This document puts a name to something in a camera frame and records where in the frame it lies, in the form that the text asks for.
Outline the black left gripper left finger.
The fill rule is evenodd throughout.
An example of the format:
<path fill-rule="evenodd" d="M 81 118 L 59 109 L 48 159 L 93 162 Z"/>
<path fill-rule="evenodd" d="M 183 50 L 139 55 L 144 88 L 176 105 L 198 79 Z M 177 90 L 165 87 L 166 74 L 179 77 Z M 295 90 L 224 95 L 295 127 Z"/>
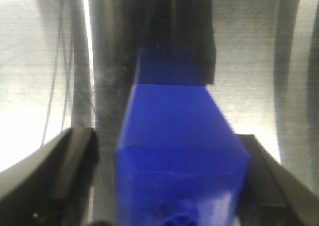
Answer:
<path fill-rule="evenodd" d="M 0 173 L 0 224 L 83 225 L 98 160 L 94 129 L 59 133 Z"/>

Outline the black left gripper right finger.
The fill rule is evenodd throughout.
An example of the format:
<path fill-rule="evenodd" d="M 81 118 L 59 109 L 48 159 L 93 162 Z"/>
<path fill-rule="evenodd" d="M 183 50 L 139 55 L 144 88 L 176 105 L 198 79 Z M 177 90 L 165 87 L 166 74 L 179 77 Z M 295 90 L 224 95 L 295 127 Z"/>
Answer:
<path fill-rule="evenodd" d="M 319 198 L 264 149 L 239 135 L 250 160 L 237 207 L 242 226 L 317 226 Z"/>

